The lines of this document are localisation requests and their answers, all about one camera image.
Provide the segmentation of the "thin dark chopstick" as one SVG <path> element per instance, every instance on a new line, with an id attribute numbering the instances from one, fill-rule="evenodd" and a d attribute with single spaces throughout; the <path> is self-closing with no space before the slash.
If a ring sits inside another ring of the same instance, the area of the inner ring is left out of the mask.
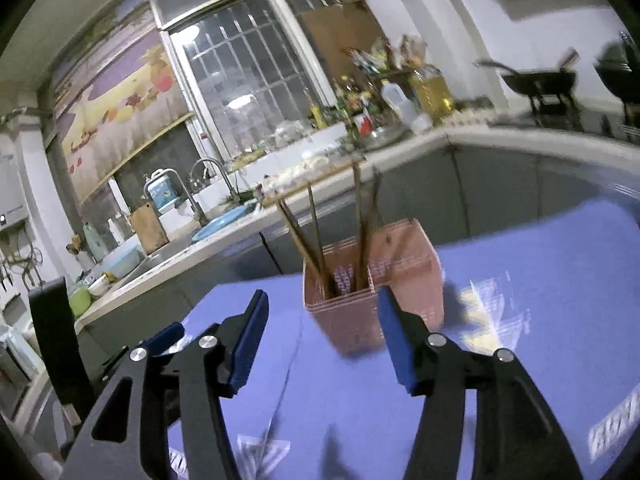
<path id="1" fill-rule="evenodd" d="M 322 279 L 324 290 L 328 290 L 329 284 L 330 284 L 330 274 L 328 273 L 328 269 L 326 268 L 326 260 L 324 260 L 324 253 L 322 249 L 322 241 L 321 241 L 321 235 L 320 235 L 320 229 L 319 229 L 316 202 L 314 201 L 314 193 L 312 192 L 312 186 L 310 184 L 307 185 L 307 193 L 308 193 L 312 223 L 314 224 L 314 237 L 316 238 L 320 276 Z"/>

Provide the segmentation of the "chrome kitchen faucet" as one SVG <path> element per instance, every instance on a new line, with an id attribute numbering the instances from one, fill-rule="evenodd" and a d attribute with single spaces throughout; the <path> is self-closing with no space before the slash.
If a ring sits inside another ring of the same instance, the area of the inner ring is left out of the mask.
<path id="1" fill-rule="evenodd" d="M 200 203 L 186 188 L 183 178 L 175 169 L 157 169 L 147 176 L 143 185 L 143 194 L 151 202 L 157 217 L 166 214 L 169 206 L 178 208 L 182 202 L 187 202 L 191 207 L 193 219 L 200 226 L 205 226 L 207 223 Z"/>

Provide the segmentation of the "green bowl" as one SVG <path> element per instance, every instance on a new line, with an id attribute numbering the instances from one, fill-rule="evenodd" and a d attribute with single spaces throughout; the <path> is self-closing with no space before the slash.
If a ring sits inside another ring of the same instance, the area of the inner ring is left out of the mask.
<path id="1" fill-rule="evenodd" d="M 84 284 L 70 286 L 67 297 L 74 318 L 80 318 L 91 307 L 92 297 L 88 287 Z"/>

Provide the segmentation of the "wooden cutting board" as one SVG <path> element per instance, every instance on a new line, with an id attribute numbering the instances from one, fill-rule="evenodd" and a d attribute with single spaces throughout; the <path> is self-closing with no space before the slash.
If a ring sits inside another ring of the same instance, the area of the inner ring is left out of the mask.
<path id="1" fill-rule="evenodd" d="M 168 236 L 152 203 L 145 202 L 130 214 L 129 223 L 137 234 L 145 255 L 152 255 L 153 252 L 169 243 Z"/>

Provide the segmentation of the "blue plastic basin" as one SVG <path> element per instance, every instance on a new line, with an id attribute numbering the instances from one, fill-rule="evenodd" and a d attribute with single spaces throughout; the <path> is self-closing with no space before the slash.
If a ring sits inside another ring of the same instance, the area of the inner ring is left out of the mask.
<path id="1" fill-rule="evenodd" d="M 207 237 L 216 234 L 220 230 L 224 229 L 226 226 L 230 226 L 230 224 L 244 218 L 247 214 L 250 214 L 255 209 L 254 203 L 246 203 L 241 206 L 234 207 L 229 211 L 225 212 L 221 216 L 216 219 L 209 221 L 206 226 L 203 226 L 198 232 L 196 232 L 192 238 L 191 243 L 195 244 L 200 242 L 201 240 L 205 240 Z"/>

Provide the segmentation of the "blue patterned tablecloth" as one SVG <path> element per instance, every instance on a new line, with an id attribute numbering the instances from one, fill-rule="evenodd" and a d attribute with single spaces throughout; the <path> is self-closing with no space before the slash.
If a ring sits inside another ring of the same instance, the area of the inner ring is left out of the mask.
<path id="1" fill-rule="evenodd" d="M 187 479 L 634 479 L 639 226 L 590 200 L 309 304 L 214 287 L 171 359 Z"/>

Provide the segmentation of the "pink perforated utensil basket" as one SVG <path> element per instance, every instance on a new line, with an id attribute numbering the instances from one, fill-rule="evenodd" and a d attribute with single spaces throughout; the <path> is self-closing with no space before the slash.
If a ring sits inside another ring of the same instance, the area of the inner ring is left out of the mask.
<path id="1" fill-rule="evenodd" d="M 304 307 L 342 356 L 384 346 L 378 322 L 378 289 L 382 286 L 392 290 L 402 310 L 419 315 L 432 332 L 444 325 L 442 266 L 418 220 L 400 220 L 372 233 L 368 284 L 363 289 L 352 289 L 357 257 L 354 238 L 326 246 L 323 253 L 341 295 L 328 298 L 317 273 L 304 266 Z"/>

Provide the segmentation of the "long wooden board with dumplings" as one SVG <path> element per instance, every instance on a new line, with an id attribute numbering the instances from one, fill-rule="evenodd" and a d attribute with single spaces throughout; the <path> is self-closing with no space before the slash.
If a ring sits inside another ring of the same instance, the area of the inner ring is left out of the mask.
<path id="1" fill-rule="evenodd" d="M 333 177 L 353 164 L 359 164 L 363 159 L 360 154 L 341 157 L 318 155 L 308 158 L 280 174 L 264 177 L 254 189 L 255 197 L 264 208 L 271 207 L 281 198 L 306 190 L 309 185 Z"/>

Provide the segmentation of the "fruit print window blind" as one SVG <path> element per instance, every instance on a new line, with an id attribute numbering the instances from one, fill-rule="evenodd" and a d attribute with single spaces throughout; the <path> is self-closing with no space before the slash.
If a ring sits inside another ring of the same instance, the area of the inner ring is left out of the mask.
<path id="1" fill-rule="evenodd" d="M 126 0 L 96 22 L 58 64 L 51 89 L 56 136 L 81 203 L 193 115 L 149 0 Z"/>

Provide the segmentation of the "barred window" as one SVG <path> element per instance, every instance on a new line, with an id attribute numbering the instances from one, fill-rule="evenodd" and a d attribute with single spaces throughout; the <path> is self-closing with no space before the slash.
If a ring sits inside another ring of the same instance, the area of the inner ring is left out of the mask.
<path id="1" fill-rule="evenodd" d="M 215 153 L 238 157 L 284 122 L 335 105 L 305 13 L 340 0 L 152 0 Z"/>

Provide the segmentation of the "white plastic jug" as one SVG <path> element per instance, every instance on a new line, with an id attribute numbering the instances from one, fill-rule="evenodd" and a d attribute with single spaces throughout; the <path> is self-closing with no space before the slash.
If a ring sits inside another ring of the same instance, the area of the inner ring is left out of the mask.
<path id="1" fill-rule="evenodd" d="M 410 127 L 416 118 L 418 118 L 418 113 L 416 112 L 413 102 L 407 98 L 399 84 L 383 79 L 381 96 L 385 103 L 398 116 L 399 120 L 406 126 Z"/>

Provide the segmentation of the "yellow cooking oil bottle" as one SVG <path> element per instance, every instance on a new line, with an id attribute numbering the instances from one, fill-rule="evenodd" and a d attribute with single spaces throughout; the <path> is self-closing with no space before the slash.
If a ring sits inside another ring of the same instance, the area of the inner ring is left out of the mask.
<path id="1" fill-rule="evenodd" d="M 434 125 L 441 124 L 454 112 L 454 98 L 442 71 L 435 65 L 415 67 L 409 82 L 420 107 L 431 117 Z"/>

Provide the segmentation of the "wok with steel lid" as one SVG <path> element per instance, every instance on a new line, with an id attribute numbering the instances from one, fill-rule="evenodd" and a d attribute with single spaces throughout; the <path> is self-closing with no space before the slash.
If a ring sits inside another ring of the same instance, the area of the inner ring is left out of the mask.
<path id="1" fill-rule="evenodd" d="M 628 32 L 607 44 L 594 62 L 602 84 L 624 106 L 639 105 L 639 48 Z"/>

